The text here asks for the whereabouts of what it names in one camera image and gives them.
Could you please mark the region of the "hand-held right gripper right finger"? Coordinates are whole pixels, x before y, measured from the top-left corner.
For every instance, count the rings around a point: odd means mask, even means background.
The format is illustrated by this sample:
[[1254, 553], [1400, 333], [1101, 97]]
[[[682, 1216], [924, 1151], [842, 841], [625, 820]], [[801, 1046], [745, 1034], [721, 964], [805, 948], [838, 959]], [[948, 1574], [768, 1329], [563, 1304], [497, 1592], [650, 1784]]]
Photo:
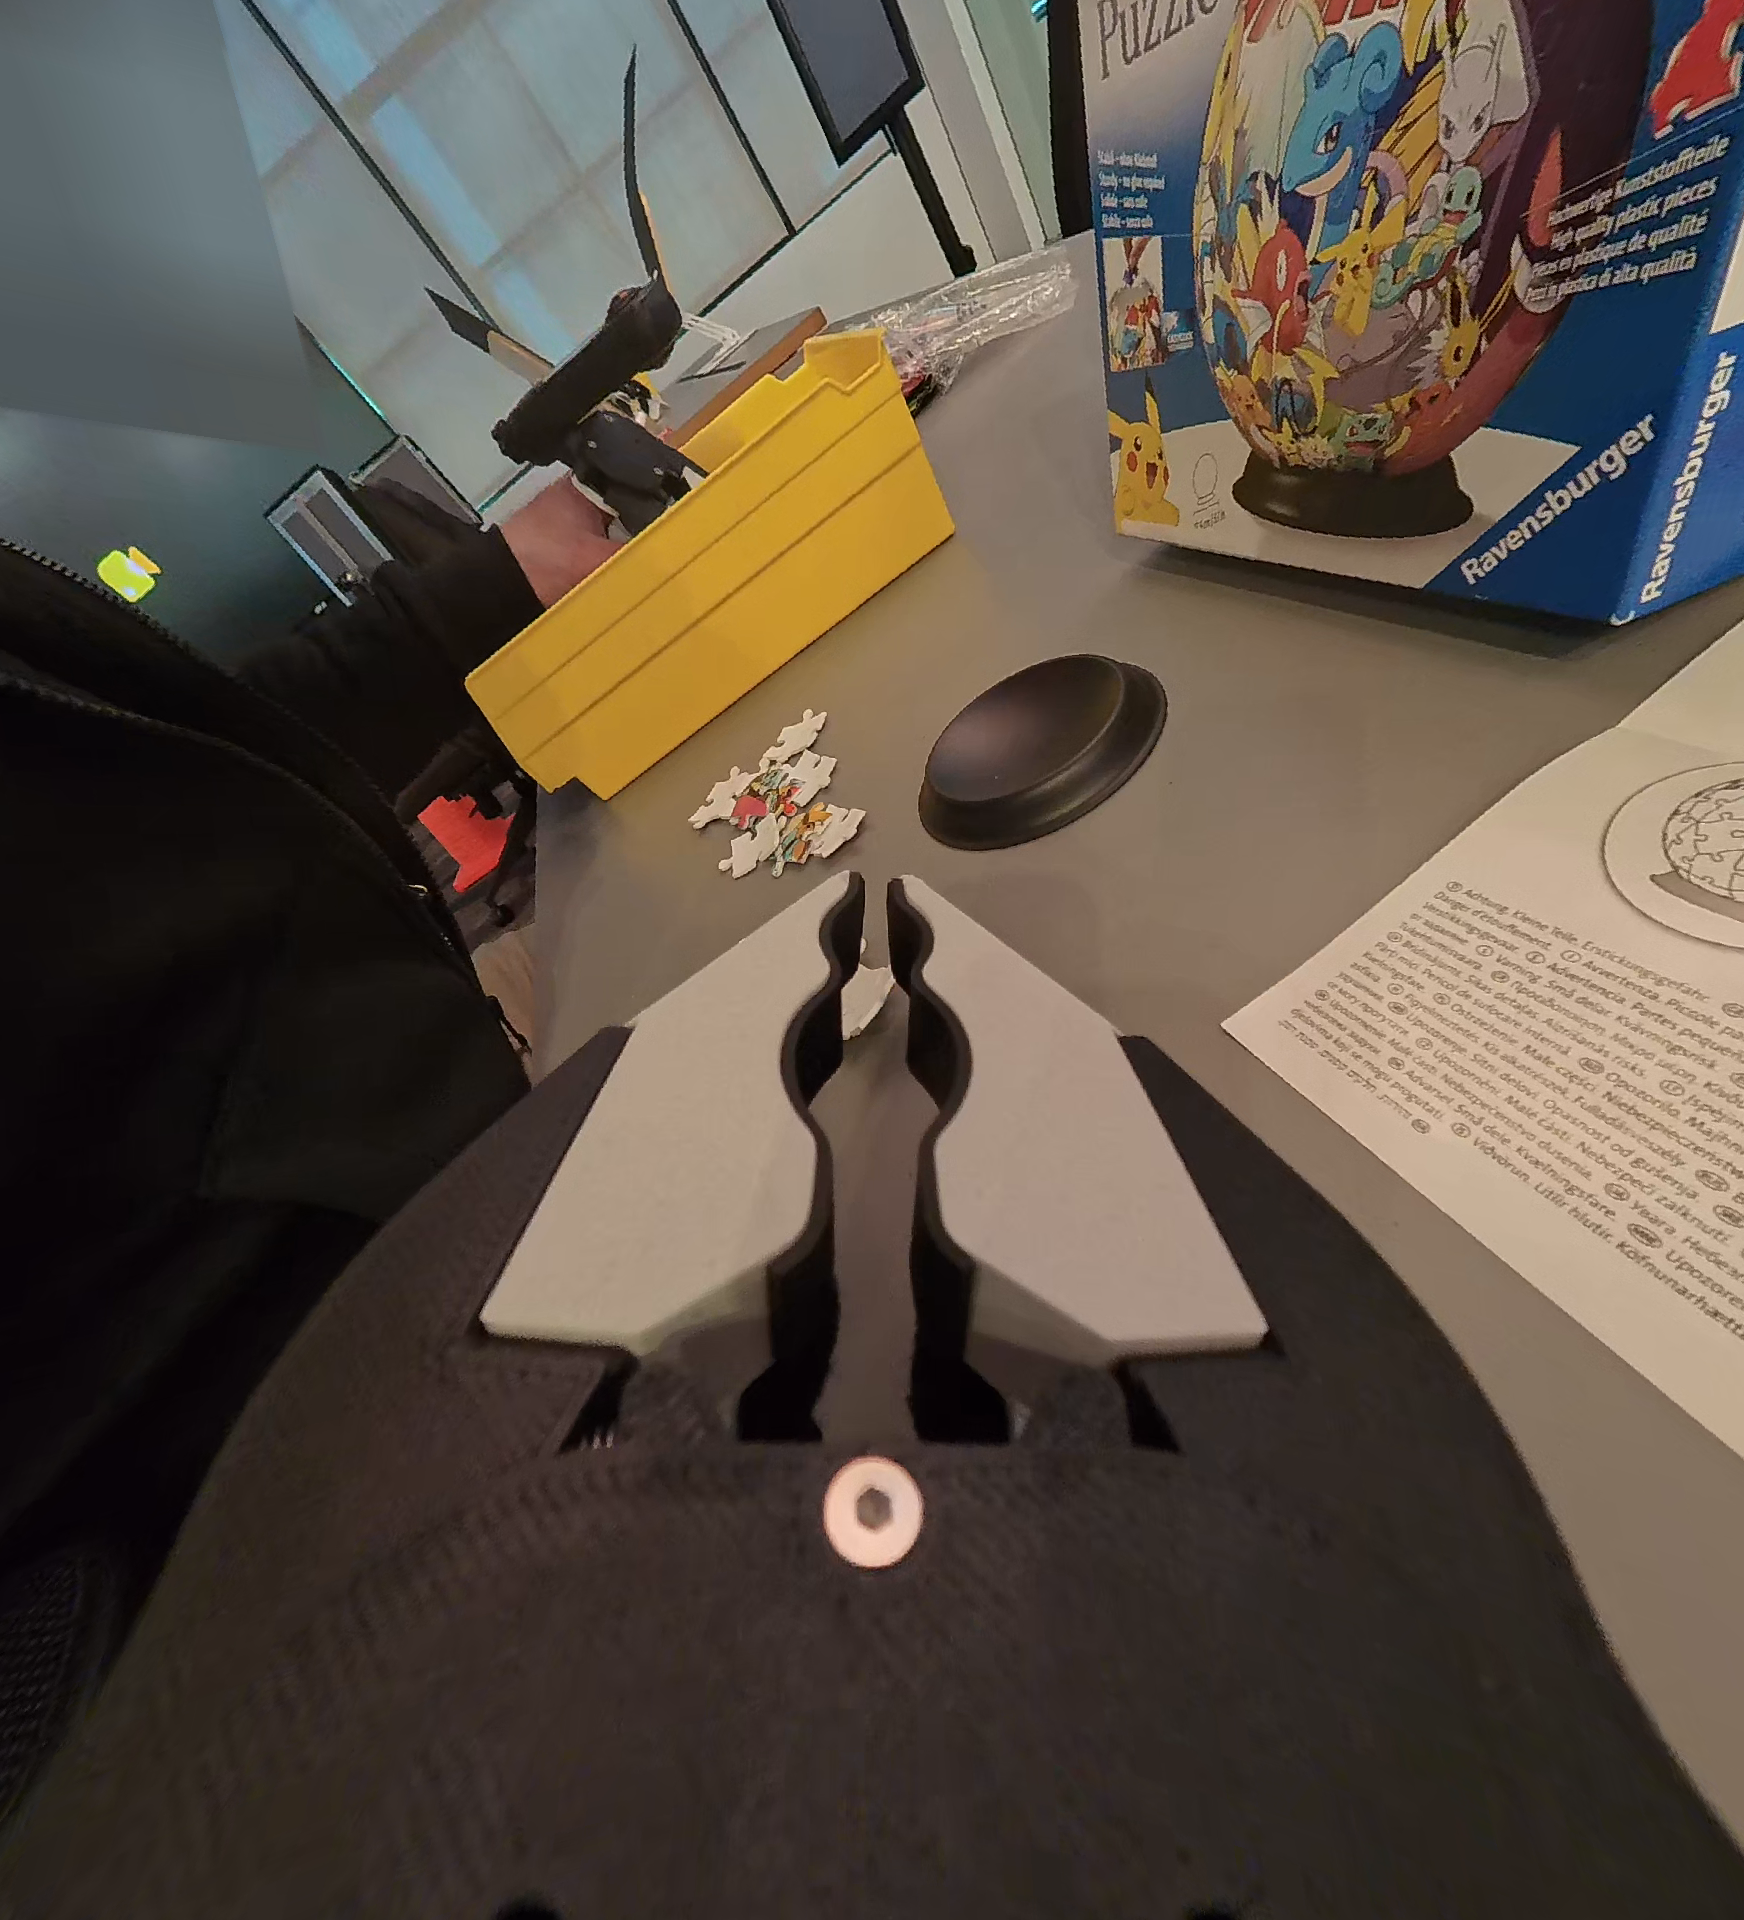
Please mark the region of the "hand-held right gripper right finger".
[[922, 878], [886, 888], [907, 1069], [932, 1103], [913, 1184], [908, 1410], [1004, 1444], [986, 1357], [1118, 1374], [1268, 1340], [1125, 1038]]

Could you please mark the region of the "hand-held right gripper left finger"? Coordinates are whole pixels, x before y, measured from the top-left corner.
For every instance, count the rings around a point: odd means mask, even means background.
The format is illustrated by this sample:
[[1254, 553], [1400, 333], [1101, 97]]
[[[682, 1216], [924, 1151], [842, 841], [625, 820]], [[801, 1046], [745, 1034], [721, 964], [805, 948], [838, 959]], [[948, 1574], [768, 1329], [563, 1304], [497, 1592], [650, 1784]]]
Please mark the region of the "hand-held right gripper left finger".
[[861, 925], [859, 874], [827, 878], [616, 1034], [482, 1332], [681, 1361], [742, 1441], [818, 1441], [839, 1288], [810, 1103]]

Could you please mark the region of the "yellow plastic bin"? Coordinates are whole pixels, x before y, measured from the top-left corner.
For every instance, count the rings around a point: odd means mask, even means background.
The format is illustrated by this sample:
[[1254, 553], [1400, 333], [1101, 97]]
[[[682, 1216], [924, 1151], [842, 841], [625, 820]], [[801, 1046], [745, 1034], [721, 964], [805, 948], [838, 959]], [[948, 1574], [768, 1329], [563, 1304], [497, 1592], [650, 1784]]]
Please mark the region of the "yellow plastic bin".
[[616, 796], [954, 532], [876, 329], [806, 339], [684, 452], [707, 479], [468, 679], [545, 790]]

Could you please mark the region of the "person's left forearm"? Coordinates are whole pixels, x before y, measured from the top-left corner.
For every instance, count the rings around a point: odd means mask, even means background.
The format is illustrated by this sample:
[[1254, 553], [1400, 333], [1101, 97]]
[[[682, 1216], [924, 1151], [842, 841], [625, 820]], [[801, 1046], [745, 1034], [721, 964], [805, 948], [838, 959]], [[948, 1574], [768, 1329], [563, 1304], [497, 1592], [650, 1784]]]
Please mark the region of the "person's left forearm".
[[393, 553], [352, 605], [311, 616], [234, 665], [385, 795], [477, 722], [466, 681], [543, 614], [501, 530], [393, 481], [349, 493]]

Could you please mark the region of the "black round puzzle stand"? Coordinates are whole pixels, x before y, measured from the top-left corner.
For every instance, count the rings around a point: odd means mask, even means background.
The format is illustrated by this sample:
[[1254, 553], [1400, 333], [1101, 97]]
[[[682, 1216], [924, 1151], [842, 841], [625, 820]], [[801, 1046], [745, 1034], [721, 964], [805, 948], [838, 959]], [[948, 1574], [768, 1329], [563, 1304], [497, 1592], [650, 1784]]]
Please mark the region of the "black round puzzle stand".
[[1117, 795], [1159, 745], [1168, 694], [1138, 663], [1043, 659], [959, 708], [917, 791], [924, 832], [957, 852], [1046, 838]]

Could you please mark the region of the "printed puzzle box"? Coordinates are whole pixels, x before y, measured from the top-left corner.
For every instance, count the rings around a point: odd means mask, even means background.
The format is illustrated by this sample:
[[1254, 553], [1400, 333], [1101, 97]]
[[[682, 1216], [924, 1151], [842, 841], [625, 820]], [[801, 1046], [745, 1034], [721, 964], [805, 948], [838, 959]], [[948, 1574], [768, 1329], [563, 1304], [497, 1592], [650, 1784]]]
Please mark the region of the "printed puzzle box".
[[1581, 623], [1744, 576], [1744, 3], [1076, 39], [1122, 537]]

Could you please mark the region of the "person's left hand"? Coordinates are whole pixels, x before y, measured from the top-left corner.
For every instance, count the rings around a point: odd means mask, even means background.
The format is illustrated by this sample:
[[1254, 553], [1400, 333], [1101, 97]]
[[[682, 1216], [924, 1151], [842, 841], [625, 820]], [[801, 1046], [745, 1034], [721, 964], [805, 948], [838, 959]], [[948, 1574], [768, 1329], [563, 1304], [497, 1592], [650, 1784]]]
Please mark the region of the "person's left hand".
[[552, 479], [517, 505], [499, 530], [543, 611], [606, 564], [623, 535], [619, 516], [602, 511], [569, 474]]

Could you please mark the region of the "brown wooden board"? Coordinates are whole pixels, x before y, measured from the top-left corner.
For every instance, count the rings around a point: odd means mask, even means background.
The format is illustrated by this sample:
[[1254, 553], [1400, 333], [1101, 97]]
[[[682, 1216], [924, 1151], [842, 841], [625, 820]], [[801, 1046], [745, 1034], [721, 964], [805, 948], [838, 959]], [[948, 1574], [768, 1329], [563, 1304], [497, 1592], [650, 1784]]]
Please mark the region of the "brown wooden board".
[[799, 360], [805, 342], [829, 325], [825, 308], [760, 326], [734, 344], [704, 342], [694, 357], [659, 384], [659, 433], [684, 445], [712, 419], [732, 408], [766, 378], [783, 378]]

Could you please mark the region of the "person's beige trousers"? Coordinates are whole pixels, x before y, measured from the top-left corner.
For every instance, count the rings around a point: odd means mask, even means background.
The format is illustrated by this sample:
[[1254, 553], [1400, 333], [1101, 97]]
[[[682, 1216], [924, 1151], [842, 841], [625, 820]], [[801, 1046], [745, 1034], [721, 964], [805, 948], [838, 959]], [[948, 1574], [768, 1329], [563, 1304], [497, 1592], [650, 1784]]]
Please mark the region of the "person's beige trousers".
[[513, 1034], [513, 1049], [527, 1056], [534, 1042], [534, 970], [526, 931], [513, 926], [486, 940], [471, 961], [482, 994], [499, 1004]]

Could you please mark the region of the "grey framed cabinet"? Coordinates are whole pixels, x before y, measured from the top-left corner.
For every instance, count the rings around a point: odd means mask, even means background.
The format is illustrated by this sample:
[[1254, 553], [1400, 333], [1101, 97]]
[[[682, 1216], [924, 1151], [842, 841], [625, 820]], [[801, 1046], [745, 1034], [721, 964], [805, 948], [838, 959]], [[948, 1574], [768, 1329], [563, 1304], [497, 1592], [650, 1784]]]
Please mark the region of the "grey framed cabinet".
[[383, 551], [355, 515], [343, 481], [329, 469], [307, 472], [265, 509], [265, 524], [323, 584], [327, 598], [355, 605]]

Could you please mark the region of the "red floor object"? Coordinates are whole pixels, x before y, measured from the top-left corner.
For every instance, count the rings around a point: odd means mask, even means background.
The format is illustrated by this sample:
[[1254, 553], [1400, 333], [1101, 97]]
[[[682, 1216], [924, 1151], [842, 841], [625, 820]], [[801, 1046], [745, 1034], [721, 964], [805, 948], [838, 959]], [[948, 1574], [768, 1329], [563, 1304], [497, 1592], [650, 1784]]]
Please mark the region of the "red floor object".
[[511, 841], [511, 817], [499, 812], [497, 800], [439, 796], [415, 813], [411, 832], [439, 853], [449, 897], [471, 901], [480, 888], [501, 877]]

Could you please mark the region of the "clear plastic bag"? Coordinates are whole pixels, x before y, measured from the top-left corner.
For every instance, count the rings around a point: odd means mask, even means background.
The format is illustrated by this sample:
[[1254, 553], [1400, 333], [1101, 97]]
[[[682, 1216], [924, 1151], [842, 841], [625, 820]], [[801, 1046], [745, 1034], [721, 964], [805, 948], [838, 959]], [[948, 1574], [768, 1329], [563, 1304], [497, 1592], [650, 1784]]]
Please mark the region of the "clear plastic bag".
[[881, 333], [908, 413], [917, 415], [981, 348], [1053, 321], [1075, 300], [1070, 257], [1061, 246], [1049, 246], [881, 307], [867, 325]]

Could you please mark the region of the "white instruction sheet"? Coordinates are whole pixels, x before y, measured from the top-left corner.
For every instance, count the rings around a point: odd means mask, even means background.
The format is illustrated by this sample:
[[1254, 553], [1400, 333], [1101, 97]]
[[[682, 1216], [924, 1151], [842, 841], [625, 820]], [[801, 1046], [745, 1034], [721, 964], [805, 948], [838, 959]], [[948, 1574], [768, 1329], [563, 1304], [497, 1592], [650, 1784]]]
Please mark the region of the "white instruction sheet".
[[1744, 1460], [1744, 623], [1225, 1026]]

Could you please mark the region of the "black monitor on stand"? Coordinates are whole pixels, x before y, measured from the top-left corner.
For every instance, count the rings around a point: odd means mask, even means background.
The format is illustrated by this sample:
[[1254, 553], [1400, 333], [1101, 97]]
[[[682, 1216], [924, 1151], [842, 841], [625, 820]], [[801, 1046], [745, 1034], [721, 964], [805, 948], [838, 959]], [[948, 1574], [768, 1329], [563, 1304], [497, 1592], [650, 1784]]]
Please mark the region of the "black monitor on stand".
[[917, 144], [908, 107], [927, 77], [895, 3], [768, 3], [810, 112], [838, 165], [885, 134], [913, 185], [952, 276], [973, 276], [939, 183]]

